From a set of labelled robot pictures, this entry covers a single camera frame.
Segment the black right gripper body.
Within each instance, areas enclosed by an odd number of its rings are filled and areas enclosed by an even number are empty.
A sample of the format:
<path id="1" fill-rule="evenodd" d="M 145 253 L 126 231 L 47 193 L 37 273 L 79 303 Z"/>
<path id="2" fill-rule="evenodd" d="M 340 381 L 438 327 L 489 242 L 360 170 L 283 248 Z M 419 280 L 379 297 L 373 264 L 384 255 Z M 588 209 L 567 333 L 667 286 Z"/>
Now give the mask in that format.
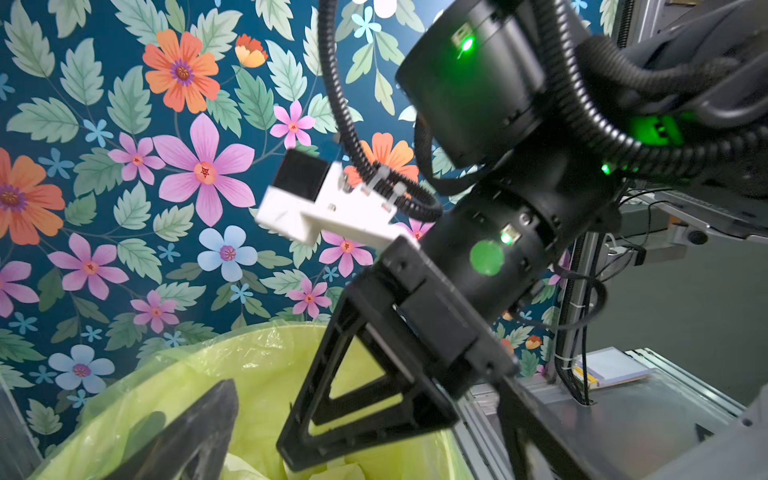
<path id="1" fill-rule="evenodd" d="M 519 363 L 490 329 L 484 306 L 400 237 L 344 292 L 344 323 L 380 369 L 360 391 L 366 399 L 457 398 L 477 380 L 497 384 Z"/>

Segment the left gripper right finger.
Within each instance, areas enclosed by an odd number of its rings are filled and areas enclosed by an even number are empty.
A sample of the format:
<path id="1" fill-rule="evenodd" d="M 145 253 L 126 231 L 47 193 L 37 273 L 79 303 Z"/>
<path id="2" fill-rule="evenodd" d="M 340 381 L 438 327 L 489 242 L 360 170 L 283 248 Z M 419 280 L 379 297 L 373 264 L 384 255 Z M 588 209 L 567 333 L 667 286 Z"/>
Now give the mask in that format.
<path id="1" fill-rule="evenodd" d="M 606 479 L 608 472 L 519 382 L 496 384 L 497 416 L 516 479 Z"/>

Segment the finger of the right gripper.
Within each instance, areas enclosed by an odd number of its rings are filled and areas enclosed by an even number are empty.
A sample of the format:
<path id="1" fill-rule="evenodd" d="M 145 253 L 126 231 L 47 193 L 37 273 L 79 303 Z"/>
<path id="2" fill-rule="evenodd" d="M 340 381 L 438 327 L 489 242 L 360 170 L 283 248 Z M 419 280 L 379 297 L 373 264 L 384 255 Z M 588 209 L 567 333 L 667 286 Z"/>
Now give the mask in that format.
<path id="1" fill-rule="evenodd" d="M 291 470 L 444 430 L 458 421 L 454 400 L 431 376 L 431 355 L 401 319 L 395 300 L 377 281 L 345 289 L 277 440 Z M 354 341 L 381 372 L 335 393 L 332 384 Z"/>

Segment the white trash bin green liner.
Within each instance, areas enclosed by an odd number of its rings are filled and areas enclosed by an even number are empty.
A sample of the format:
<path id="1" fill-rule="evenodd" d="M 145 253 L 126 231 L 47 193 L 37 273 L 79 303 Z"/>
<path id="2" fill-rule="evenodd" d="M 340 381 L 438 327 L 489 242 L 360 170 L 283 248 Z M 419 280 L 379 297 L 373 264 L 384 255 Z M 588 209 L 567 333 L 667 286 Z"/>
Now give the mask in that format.
<path id="1" fill-rule="evenodd" d="M 265 323 L 191 346 L 165 349 L 90 400 L 74 433 L 35 479 L 101 479 L 137 453 L 222 380 L 239 410 L 227 454 L 268 479 L 286 479 L 278 436 L 325 332 L 322 324 Z M 344 455 L 365 479 L 469 479 L 448 430 Z"/>

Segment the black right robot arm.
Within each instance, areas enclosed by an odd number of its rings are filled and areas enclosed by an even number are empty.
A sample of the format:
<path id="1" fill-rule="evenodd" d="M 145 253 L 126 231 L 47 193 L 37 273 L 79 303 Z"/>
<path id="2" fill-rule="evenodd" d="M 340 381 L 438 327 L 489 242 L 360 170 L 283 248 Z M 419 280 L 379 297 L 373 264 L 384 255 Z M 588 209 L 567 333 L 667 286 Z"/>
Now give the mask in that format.
<path id="1" fill-rule="evenodd" d="M 715 178 L 766 198 L 766 4 L 736 1 L 621 49 L 588 34 L 565 1 L 453 3 L 396 75 L 431 191 L 367 160 L 342 90 L 336 13 L 333 1 L 318 7 L 319 59 L 363 198 L 290 150 L 269 226 L 297 240 L 360 226 L 381 197 L 432 229 L 385 240 L 344 290 L 278 437 L 281 457 L 301 471 L 449 428 L 456 401 L 484 379 L 517 478 L 617 478 L 519 384 L 491 326 L 617 211 L 630 178 Z"/>

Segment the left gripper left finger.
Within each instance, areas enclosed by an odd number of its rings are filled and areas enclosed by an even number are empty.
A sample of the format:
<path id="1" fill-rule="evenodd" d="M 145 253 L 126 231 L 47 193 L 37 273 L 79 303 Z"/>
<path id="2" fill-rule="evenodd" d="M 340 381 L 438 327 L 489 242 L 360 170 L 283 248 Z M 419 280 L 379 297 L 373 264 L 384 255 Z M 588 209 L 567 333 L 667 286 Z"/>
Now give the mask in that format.
<path id="1" fill-rule="evenodd" d="M 235 382 L 222 380 L 202 395 L 109 479 L 217 479 L 239 410 Z"/>

